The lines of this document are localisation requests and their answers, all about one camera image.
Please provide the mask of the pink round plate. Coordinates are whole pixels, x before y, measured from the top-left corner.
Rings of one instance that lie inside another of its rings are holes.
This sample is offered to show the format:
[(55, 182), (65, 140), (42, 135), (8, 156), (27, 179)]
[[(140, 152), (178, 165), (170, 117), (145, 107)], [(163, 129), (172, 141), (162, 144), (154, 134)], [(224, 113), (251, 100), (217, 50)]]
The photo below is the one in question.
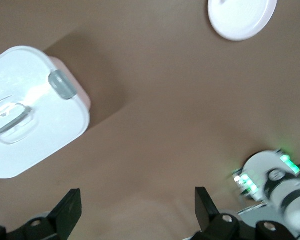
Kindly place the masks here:
[(271, 20), (278, 0), (208, 0), (211, 26), (229, 41), (244, 41), (256, 36)]

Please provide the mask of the white lidded storage box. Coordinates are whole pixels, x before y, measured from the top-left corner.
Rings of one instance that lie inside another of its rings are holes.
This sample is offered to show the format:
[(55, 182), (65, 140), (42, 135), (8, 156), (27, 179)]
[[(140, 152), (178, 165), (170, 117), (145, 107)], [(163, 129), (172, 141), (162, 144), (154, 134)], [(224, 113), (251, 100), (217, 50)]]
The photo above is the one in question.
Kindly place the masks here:
[(30, 46), (0, 55), (0, 179), (14, 178), (80, 137), (91, 100), (66, 65)]

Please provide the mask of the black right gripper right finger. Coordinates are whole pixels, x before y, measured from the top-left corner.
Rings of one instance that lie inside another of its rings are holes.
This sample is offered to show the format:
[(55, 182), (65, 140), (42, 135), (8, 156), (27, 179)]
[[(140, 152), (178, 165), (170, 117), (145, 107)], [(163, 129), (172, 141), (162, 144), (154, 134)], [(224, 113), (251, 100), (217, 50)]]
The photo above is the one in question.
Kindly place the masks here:
[(220, 213), (205, 187), (195, 188), (195, 215), (200, 231), (189, 240), (297, 240), (282, 224), (259, 221), (251, 227), (228, 213)]

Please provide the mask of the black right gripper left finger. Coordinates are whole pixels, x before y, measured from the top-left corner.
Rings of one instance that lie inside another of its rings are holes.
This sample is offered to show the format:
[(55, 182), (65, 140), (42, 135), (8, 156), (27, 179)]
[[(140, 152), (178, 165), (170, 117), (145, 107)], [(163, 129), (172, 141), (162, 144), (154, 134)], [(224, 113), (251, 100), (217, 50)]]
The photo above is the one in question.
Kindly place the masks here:
[(0, 225), (0, 240), (68, 240), (81, 216), (81, 190), (71, 189), (47, 216), (35, 217), (12, 232)]

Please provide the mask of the brown table cover mat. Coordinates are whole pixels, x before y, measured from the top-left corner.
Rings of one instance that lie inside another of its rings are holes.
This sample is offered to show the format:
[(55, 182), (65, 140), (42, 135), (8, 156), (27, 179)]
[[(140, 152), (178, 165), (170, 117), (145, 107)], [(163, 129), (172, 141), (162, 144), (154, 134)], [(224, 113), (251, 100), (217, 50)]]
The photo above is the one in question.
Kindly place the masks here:
[(195, 188), (238, 211), (232, 172), (281, 149), (300, 164), (300, 0), (278, 0), (240, 42), (212, 28), (207, 0), (0, 0), (0, 54), (32, 46), (62, 60), (91, 99), (71, 144), (0, 179), (13, 231), (72, 188), (69, 240), (182, 240), (200, 227)]

